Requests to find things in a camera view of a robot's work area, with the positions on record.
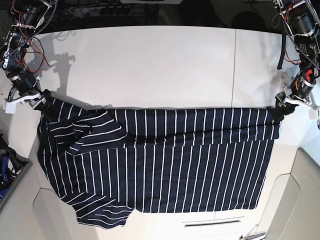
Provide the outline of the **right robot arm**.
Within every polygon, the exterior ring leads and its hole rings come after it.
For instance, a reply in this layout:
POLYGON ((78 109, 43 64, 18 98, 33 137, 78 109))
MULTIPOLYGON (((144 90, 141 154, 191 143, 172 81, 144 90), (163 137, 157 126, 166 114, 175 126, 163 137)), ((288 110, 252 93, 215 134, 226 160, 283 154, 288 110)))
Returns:
POLYGON ((4 100, 6 114, 15 114, 17 104, 28 104, 41 112, 47 121, 53 121, 57 112, 53 106, 51 92, 42 90, 40 77, 36 74, 47 63, 42 45, 34 43, 53 19, 58 2, 56 0, 14 0, 11 13, 15 24, 11 25, 4 44, 0 49, 0 68, 11 82, 11 89, 4 100), (38 54, 41 62, 31 70, 25 61, 26 54, 38 54))

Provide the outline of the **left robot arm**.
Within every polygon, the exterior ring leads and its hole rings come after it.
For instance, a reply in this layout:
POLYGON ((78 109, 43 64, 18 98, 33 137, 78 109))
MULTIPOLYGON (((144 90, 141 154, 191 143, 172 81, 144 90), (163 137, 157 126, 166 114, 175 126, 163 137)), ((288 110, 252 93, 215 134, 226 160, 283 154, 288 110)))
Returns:
POLYGON ((277 69, 287 61, 299 67, 290 84, 275 96, 273 120, 280 123, 297 106, 318 112, 312 90, 320 78, 320 17, 310 0, 274 0, 282 23, 277 69))

